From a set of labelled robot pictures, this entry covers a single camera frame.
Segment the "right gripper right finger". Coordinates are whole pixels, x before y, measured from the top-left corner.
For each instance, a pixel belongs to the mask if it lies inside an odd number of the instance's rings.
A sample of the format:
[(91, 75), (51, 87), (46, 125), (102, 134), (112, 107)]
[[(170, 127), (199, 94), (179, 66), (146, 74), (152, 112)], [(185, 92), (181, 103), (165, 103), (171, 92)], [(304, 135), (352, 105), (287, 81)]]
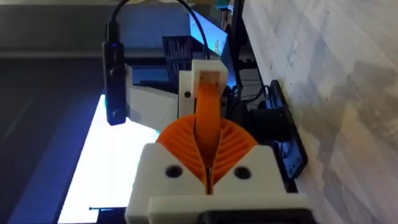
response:
[(271, 147), (260, 145), (246, 130), (228, 119), (221, 120), (212, 184), (215, 195), (287, 192)]

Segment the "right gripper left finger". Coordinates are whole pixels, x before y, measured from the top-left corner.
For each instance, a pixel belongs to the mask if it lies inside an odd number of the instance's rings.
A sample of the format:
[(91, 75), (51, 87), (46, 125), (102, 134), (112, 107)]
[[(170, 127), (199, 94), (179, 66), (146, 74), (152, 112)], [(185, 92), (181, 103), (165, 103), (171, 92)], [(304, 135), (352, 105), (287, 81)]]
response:
[(168, 125), (142, 150), (124, 213), (126, 223), (196, 223), (206, 173), (194, 136), (195, 116)]

